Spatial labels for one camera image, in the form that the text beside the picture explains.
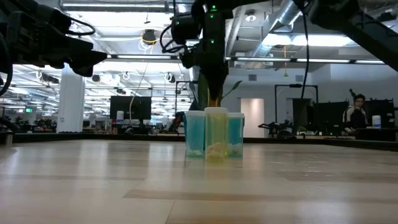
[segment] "table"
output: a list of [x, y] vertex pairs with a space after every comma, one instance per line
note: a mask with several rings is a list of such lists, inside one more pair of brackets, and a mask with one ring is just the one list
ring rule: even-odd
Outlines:
[[16, 144], [0, 150], [0, 223], [398, 223], [396, 152], [243, 152], [209, 164], [186, 158], [183, 142]]
[[396, 141], [398, 128], [358, 128], [356, 139], [369, 141]]

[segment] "metal pole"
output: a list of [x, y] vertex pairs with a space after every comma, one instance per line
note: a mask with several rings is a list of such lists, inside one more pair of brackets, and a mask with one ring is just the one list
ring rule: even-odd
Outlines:
[[315, 93], [317, 94], [317, 106], [315, 108], [315, 114], [316, 114], [316, 125], [319, 125], [319, 116], [318, 116], [318, 105], [319, 105], [319, 96], [318, 96], [318, 86], [314, 86], [315, 88]]
[[177, 88], [178, 88], [178, 84], [179, 84], [179, 82], [175, 82], [175, 105], [174, 105], [175, 114], [174, 114], [174, 116], [177, 115]]
[[278, 85], [275, 85], [275, 122], [278, 123], [278, 102], [277, 102], [277, 96], [276, 96], [276, 91], [277, 91]]

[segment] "ceiling light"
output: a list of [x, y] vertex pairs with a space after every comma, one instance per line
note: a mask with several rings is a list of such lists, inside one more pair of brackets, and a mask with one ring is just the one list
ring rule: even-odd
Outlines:
[[58, 104], [56, 104], [56, 103], [50, 103], [50, 102], [44, 102], [46, 105], [51, 105], [51, 106], [58, 106]]
[[122, 59], [171, 59], [171, 56], [160, 56], [160, 55], [118, 55], [118, 58]]
[[289, 62], [290, 58], [252, 58], [252, 57], [238, 57], [237, 61], [241, 62]]
[[179, 13], [186, 13], [188, 12], [187, 7], [185, 7], [183, 4], [178, 4], [177, 5], [177, 9]]
[[65, 3], [63, 7], [164, 7], [161, 4], [90, 4], [90, 3]]
[[384, 65], [384, 62], [379, 61], [379, 60], [357, 60], [357, 61], [355, 61], [355, 63]]
[[86, 101], [85, 103], [94, 105], [94, 104], [99, 104], [101, 102], [99, 102], [99, 101]]
[[141, 37], [94, 37], [95, 40], [101, 41], [132, 41], [132, 40], [141, 40]]
[[290, 37], [288, 35], [268, 34], [262, 41], [264, 45], [290, 45]]
[[3, 107], [10, 108], [10, 109], [25, 109], [25, 106], [8, 106], [8, 105], [4, 105]]
[[14, 87], [10, 87], [9, 90], [13, 93], [18, 93], [18, 94], [24, 94], [27, 95], [29, 92], [26, 90], [23, 90], [21, 88], [14, 88]]
[[[307, 62], [305, 58], [298, 58], [297, 62]], [[313, 63], [348, 63], [349, 60], [338, 60], [338, 59], [310, 59]]]
[[[308, 44], [309, 46], [318, 47], [342, 47], [351, 41], [349, 37], [342, 35], [309, 35]], [[305, 46], [307, 40], [305, 35], [297, 35], [292, 40], [292, 45]]]

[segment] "clear plastic cup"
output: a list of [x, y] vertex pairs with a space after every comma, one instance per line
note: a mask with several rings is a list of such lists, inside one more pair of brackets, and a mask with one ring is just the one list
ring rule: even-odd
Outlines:
[[206, 160], [222, 161], [228, 148], [228, 111], [226, 108], [205, 108], [206, 114]]
[[243, 157], [243, 113], [229, 113], [229, 157]]
[[205, 112], [187, 111], [185, 113], [185, 143], [187, 157], [203, 157], [205, 138]]

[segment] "black screen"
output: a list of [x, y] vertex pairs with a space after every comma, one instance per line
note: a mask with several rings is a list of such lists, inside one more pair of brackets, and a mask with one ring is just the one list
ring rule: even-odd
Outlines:
[[[116, 119], [118, 111], [124, 112], [124, 119], [129, 119], [129, 106], [132, 96], [112, 96], [110, 118]], [[152, 98], [136, 96], [131, 105], [131, 119], [150, 119]]]
[[90, 127], [90, 121], [83, 121], [83, 128]]

